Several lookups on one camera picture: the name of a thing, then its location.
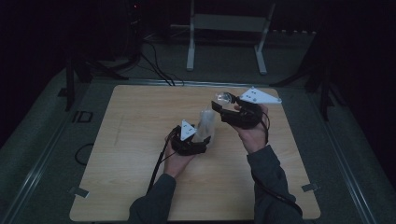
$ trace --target hand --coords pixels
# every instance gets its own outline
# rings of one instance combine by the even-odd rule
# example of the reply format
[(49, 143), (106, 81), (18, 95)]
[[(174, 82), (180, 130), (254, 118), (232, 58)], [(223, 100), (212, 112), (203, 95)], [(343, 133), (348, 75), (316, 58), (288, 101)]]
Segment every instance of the hand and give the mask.
[[(262, 112), (268, 115), (268, 108), (265, 105), (260, 105), (260, 107), (262, 108)], [(267, 117), (264, 114), (262, 114), (262, 121), (265, 125), (268, 125)], [(265, 147), (266, 134), (261, 123), (252, 129), (241, 129), (235, 126), (232, 127), (238, 132), (238, 135), (241, 138), (248, 154), (256, 152)]]
[(192, 156), (180, 156), (173, 149), (171, 141), (169, 141), (168, 146), (165, 150), (165, 166), (163, 168), (163, 173), (172, 176), (176, 179), (187, 167), (190, 161), (194, 159), (195, 155)]

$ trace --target tape piece on table corner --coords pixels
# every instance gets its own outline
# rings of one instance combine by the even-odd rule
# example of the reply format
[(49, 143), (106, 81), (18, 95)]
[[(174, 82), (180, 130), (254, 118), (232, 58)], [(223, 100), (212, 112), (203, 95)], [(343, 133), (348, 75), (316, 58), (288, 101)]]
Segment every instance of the tape piece on table corner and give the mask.
[(307, 192), (309, 190), (317, 190), (320, 189), (320, 186), (318, 184), (312, 183), (312, 184), (307, 184), (301, 187), (303, 189), (304, 192)]
[(83, 198), (87, 198), (90, 195), (89, 191), (77, 187), (71, 188), (68, 192), (72, 195), (78, 195)]

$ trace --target person's right hand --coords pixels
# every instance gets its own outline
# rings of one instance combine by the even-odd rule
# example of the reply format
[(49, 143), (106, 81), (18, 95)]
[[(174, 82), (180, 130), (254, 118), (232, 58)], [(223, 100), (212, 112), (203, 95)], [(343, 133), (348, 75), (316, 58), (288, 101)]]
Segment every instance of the person's right hand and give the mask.
[[(260, 107), (262, 108), (262, 112), (268, 115), (268, 108), (265, 105), (260, 105)], [(265, 125), (268, 125), (267, 116), (265, 116), (264, 114), (262, 114), (262, 121)], [(238, 132), (238, 135), (241, 138), (242, 143), (244, 144), (244, 147), (247, 150), (248, 154), (264, 148), (267, 144), (265, 142), (265, 130), (264, 127), (262, 127), (261, 123), (259, 123), (256, 127), (252, 129), (242, 129), (235, 126), (232, 127)]]

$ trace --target person's left hand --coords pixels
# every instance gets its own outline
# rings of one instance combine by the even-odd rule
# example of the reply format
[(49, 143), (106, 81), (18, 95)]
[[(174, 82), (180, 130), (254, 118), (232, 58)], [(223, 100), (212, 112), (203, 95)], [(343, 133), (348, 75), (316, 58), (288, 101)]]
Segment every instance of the person's left hand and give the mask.
[(163, 173), (172, 176), (176, 179), (187, 167), (187, 165), (194, 159), (195, 155), (192, 156), (180, 156), (173, 149), (171, 141), (169, 141), (168, 146), (165, 150), (165, 166), (163, 168)]

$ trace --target clear plastic bag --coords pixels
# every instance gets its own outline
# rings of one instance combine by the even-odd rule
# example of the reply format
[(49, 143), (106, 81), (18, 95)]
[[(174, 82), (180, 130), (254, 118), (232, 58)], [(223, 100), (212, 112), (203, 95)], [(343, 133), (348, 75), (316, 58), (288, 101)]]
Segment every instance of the clear plastic bag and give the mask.
[(210, 147), (215, 139), (215, 111), (208, 106), (206, 109), (201, 111), (200, 117), (197, 132), (192, 138), (192, 142), (203, 142), (208, 136), (210, 136), (210, 143), (207, 145), (207, 147)]

